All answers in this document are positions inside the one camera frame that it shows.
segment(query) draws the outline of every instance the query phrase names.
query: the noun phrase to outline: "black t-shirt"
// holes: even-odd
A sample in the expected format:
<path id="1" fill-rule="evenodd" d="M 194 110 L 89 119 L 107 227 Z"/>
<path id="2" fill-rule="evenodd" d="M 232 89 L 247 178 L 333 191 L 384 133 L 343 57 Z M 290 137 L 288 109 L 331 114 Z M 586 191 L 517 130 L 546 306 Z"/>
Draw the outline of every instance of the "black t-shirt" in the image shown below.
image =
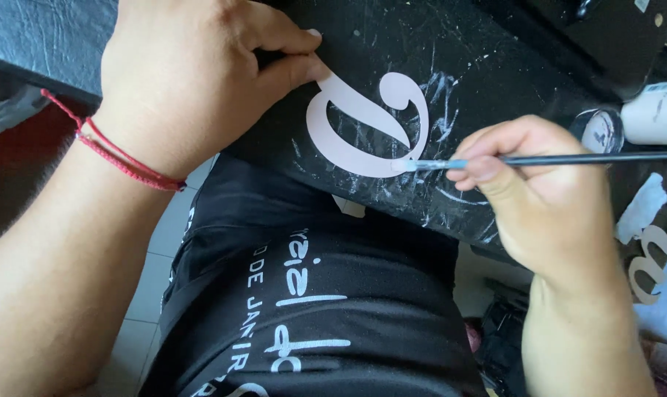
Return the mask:
<path id="1" fill-rule="evenodd" d="M 452 299 L 455 257 L 355 223 L 179 251 L 140 396 L 485 396 Z"/>

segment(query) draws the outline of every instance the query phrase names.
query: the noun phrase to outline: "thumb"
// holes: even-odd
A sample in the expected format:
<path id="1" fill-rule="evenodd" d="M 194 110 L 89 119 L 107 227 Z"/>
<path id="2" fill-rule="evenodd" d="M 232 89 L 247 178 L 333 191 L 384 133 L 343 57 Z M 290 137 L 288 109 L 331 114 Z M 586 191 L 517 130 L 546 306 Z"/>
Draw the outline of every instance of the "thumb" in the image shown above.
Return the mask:
<path id="1" fill-rule="evenodd" d="M 497 216 L 519 215 L 527 200 L 527 184 L 500 159 L 482 156 L 468 161 L 466 171 L 488 198 Z"/>
<path id="2" fill-rule="evenodd" d="M 326 67 L 318 57 L 289 55 L 260 72 L 259 86 L 267 108 L 284 98 L 294 88 L 322 79 Z"/>

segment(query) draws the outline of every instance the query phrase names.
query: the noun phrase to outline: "paint bottle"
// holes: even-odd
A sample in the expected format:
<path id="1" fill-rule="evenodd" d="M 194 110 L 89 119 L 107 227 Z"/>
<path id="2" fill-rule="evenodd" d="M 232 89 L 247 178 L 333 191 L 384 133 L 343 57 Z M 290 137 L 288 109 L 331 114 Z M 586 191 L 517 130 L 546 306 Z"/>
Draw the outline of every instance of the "paint bottle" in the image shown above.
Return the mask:
<path id="1" fill-rule="evenodd" d="M 637 145 L 667 145 L 667 83 L 646 86 L 620 113 L 625 137 Z"/>

